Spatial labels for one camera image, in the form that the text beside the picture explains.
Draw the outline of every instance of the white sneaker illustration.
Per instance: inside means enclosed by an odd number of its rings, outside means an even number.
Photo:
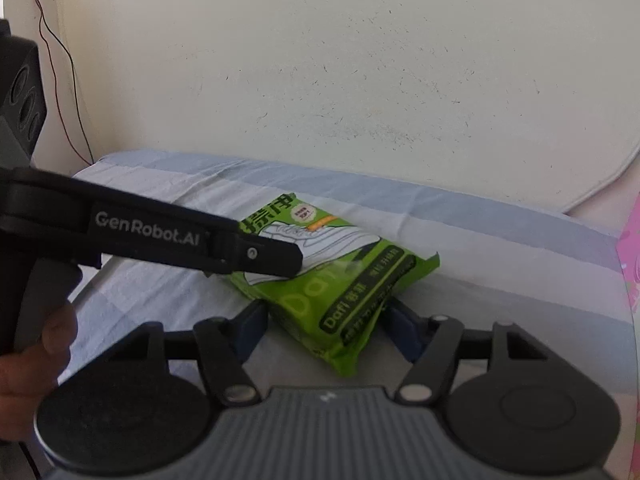
[[[304,226],[277,221],[264,228],[259,236],[295,243],[302,252],[302,268],[298,275],[380,241],[379,236],[367,233],[353,225],[322,226],[316,231],[309,231]],[[244,278],[249,285],[285,279],[254,272],[245,272]]]

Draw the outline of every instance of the human hand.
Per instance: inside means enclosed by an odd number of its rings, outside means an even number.
[[[55,311],[42,338],[21,353],[0,357],[0,439],[26,440],[40,401],[56,386],[69,363],[69,347],[78,334],[70,304]]]

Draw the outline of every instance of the wet wipes package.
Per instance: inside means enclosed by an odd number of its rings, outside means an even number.
[[[271,302],[271,315],[341,375],[355,372],[380,310],[440,265],[341,218],[283,194],[241,221],[244,231],[293,242],[302,269],[285,279],[235,272],[232,283],[249,298]]]

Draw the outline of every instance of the black handle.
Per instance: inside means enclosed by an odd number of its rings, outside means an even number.
[[[42,334],[47,317],[62,306],[82,279],[78,266],[0,251],[0,355],[22,351]]]

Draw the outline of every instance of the white round label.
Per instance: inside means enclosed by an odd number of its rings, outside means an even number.
[[[308,224],[316,217],[316,208],[309,204],[298,204],[291,208],[291,218],[296,222]]]

